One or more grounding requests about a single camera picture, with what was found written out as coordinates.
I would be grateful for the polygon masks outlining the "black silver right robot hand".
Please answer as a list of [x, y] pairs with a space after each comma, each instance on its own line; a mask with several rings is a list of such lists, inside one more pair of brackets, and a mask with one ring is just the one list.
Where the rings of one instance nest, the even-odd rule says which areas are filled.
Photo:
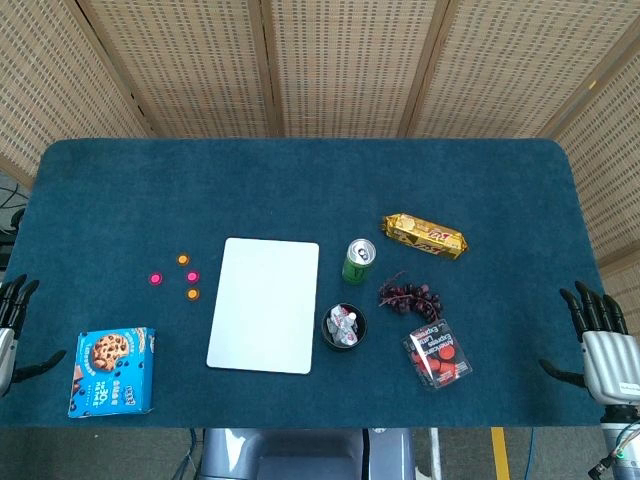
[[562, 289], [582, 352], [584, 371], [557, 369], [541, 359], [552, 378], [588, 391], [599, 405], [639, 405], [639, 344], [627, 328], [620, 305], [608, 294], [598, 295], [577, 281], [574, 296]]

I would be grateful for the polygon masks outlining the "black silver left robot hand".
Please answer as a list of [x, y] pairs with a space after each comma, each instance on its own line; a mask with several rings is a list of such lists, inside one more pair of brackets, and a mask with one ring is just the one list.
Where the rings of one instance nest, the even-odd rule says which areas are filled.
[[17, 368], [15, 359], [28, 303], [39, 286], [38, 280], [26, 282], [22, 274], [1, 285], [1, 396], [13, 384], [42, 375], [54, 368], [66, 355], [65, 350], [55, 352], [49, 359], [34, 365]]

